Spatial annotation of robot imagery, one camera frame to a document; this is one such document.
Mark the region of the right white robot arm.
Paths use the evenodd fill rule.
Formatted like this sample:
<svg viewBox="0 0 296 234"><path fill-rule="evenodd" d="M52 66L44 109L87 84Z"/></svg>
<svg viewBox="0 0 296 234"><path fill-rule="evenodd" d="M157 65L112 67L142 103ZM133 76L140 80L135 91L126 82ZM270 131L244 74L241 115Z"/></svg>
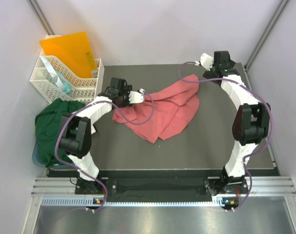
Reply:
<svg viewBox="0 0 296 234"><path fill-rule="evenodd" d="M268 135L269 114L263 102L247 91L228 51L216 51L213 56L203 53L200 65L205 68L203 76L217 83L237 110L232 126L234 147L219 181L220 189L230 193L244 181L248 155Z"/></svg>

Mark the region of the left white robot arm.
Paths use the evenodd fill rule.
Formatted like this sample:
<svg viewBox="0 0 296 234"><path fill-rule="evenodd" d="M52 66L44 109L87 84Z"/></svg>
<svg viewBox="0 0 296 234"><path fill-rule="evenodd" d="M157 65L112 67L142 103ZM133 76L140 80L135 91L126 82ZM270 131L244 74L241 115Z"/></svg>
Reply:
<svg viewBox="0 0 296 234"><path fill-rule="evenodd" d="M92 135L96 133L94 124L113 108L131 107L145 100L145 92L133 91L132 85L125 79L112 78L104 92L98 94L92 102L78 111L63 114L56 147L66 153L71 164L86 181L91 193L101 191L103 182L97 178L99 168L93 162L90 149Z"/></svg>

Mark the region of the pink t shirt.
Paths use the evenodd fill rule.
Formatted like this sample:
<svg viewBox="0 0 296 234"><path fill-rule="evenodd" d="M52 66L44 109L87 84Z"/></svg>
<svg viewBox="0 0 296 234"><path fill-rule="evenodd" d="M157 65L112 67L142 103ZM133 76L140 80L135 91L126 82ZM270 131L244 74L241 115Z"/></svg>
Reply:
<svg viewBox="0 0 296 234"><path fill-rule="evenodd" d="M112 121L123 123L131 128L138 136L155 143L157 139L166 140L180 134L194 118L200 106L196 94L200 84L196 75L185 77L173 85L145 96L145 101L132 107L122 108L123 114L132 122L140 123L151 119L142 125L127 122L118 110L114 111Z"/></svg>

